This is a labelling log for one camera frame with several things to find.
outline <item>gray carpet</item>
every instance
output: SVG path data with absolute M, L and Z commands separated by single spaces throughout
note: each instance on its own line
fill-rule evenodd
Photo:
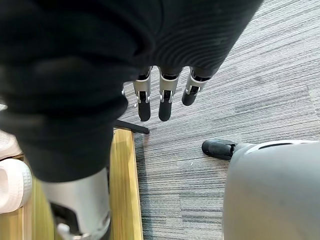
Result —
M 260 143 L 320 140 L 320 2 L 267 0 L 192 106 L 161 122 L 159 72 L 152 70 L 151 119 L 140 122 L 132 83 L 121 117 L 150 128 L 135 135 L 145 240 L 220 240 L 228 163 L 206 157 L 209 138 Z

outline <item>black fabric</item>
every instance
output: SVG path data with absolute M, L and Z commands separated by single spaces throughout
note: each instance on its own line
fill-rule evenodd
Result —
M 109 159 L 123 82 L 139 70 L 215 73 L 261 0 L 0 0 L 0 128 L 36 177 L 71 181 Z

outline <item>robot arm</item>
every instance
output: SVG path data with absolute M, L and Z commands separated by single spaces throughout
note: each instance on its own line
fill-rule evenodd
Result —
M 159 66 L 159 116 L 168 120 L 181 68 L 192 69 L 189 105 L 260 3 L 0 1 L 0 95 L 8 106 L 0 127 L 17 137 L 65 239 L 108 233 L 106 166 L 113 121 L 127 107 L 123 83 L 142 81 L 135 92 L 147 120 L 150 80 L 139 75 Z

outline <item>wooden board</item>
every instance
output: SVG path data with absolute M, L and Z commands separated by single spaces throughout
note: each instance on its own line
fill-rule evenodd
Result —
M 134 136 L 117 129 L 110 153 L 112 240 L 143 240 Z

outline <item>silver metal part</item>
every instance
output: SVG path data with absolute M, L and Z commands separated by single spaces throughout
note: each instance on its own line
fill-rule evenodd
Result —
M 121 90 L 121 94 L 123 95 L 123 96 L 126 96 L 126 93 L 125 93 L 125 89 L 122 87 L 122 90 Z
M 138 103 L 141 103 L 140 92 L 145 92 L 146 95 L 146 103 L 150 102 L 150 94 L 151 94 L 151 69 L 149 69 L 149 75 L 146 79 L 143 80 L 134 80 L 133 87 Z
M 160 85 L 159 85 L 160 101 L 162 103 L 164 102 L 164 94 L 165 94 L 165 90 L 166 90 L 166 91 L 171 91 L 169 103 L 172 103 L 172 101 L 174 99 L 174 95 L 176 93 L 180 73 L 175 79 L 172 79 L 172 80 L 164 78 L 162 76 L 161 69 L 159 69 L 159 75 L 160 75 L 160 77 L 159 77 L 159 79 L 160 79 Z
M 189 76 L 186 80 L 186 85 L 185 85 L 185 93 L 186 94 L 190 94 L 191 88 L 192 87 L 198 87 L 198 92 L 200 92 L 206 85 L 207 81 L 197 81 L 192 77 L 192 70 L 190 70 Z
M 99 240 L 111 221 L 106 168 L 98 173 L 68 182 L 41 182 L 50 203 L 72 210 L 77 217 L 79 232 L 69 232 L 70 226 L 59 223 L 58 232 L 65 240 Z
M 320 239 L 320 142 L 248 145 L 231 159 L 224 240 Z

